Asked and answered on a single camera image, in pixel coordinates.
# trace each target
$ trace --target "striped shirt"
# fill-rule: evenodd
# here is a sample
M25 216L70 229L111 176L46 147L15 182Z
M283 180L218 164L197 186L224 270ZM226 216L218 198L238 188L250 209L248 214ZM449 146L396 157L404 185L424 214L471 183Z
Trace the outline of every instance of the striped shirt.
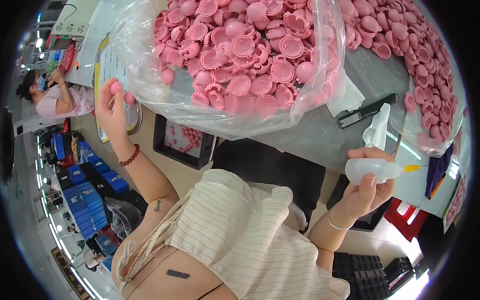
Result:
M203 263L240 300L346 299L348 282L317 266L318 249L283 225L292 198L287 187L263 190L231 172L206 171L147 237L127 278L119 277L120 290L165 242ZM125 245L118 269L131 254Z

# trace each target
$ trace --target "face mask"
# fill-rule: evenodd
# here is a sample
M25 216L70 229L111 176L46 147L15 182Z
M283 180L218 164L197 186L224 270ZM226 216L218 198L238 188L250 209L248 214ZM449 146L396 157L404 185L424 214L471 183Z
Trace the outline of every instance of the face mask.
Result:
M43 76L40 76L40 78L36 81L36 83L39 84L38 90L43 92L43 90L45 88L45 78L43 78Z

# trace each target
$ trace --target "black bra strap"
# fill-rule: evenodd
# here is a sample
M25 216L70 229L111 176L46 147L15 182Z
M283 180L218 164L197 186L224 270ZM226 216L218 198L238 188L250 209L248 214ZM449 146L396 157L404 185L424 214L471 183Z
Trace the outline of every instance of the black bra strap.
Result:
M211 292L213 292L214 290L216 290L217 288L219 288L221 285L223 284L220 283L218 286L216 286L215 288L211 289L209 292L207 292L206 294L204 294L203 296L201 296L200 298L198 298L197 300L200 300L201 298L205 297L206 295L210 294Z

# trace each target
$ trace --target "silver bangle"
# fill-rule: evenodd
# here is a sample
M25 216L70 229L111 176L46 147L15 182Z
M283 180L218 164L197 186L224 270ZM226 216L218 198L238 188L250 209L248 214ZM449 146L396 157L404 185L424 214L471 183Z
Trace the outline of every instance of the silver bangle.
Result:
M335 228L337 230L349 230L353 226L352 225L352 226L347 227L347 228L340 228L340 227L337 227L337 226L333 225L332 222L330 221L330 210L327 211L327 220L328 220L328 223L330 223L330 226L332 226L333 228Z

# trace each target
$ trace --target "white squeeze bottle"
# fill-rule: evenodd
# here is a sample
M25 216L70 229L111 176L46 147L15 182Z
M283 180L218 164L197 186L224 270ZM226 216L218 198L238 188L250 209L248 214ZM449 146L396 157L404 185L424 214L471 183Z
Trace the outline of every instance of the white squeeze bottle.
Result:
M401 167L396 162L387 162L383 158L351 158L345 165L345 175L350 183L360 185L366 174L375 175L376 184L385 183L387 179L400 176L401 173L420 169L418 165Z

